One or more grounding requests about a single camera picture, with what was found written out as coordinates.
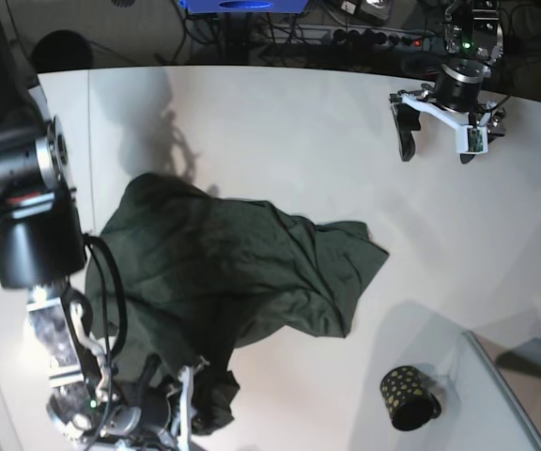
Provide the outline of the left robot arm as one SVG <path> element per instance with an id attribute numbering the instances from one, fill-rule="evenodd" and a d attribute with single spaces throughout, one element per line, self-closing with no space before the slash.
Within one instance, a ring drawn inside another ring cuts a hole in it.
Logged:
<path id="1" fill-rule="evenodd" d="M 443 39 L 447 58 L 434 84 L 390 95 L 403 162 L 416 153 L 413 134 L 421 130 L 420 115 L 428 114 L 450 127 L 455 151 L 463 164 L 488 152 L 505 136 L 504 104 L 480 101 L 484 81 L 503 54 L 503 32 L 496 1 L 451 1 L 443 11 Z"/>

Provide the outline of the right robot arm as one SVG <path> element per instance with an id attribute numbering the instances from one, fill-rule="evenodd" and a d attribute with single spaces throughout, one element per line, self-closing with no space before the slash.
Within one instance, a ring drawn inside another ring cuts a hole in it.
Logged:
<path id="1" fill-rule="evenodd" d="M 28 294 L 33 334 L 49 359 L 46 410 L 78 450 L 193 450 L 198 365 L 154 387 L 150 354 L 134 381 L 114 360 L 128 333 L 125 291 L 105 242 L 80 225 L 59 119 L 0 12 L 0 285 Z"/>

